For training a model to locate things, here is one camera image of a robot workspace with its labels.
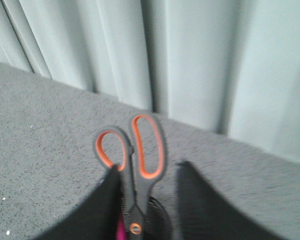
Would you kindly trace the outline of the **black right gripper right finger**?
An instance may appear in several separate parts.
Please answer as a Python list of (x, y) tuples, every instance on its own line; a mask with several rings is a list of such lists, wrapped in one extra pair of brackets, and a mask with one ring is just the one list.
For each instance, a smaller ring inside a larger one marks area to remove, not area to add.
[(185, 240), (279, 240), (238, 211), (200, 175), (189, 161), (178, 165), (177, 212)]

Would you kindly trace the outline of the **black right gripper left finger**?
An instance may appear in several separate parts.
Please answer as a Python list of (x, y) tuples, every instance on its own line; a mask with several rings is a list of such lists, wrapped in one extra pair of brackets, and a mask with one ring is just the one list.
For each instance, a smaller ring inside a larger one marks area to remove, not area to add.
[(121, 207), (121, 181), (112, 167), (103, 182), (70, 215), (37, 240), (115, 240)]

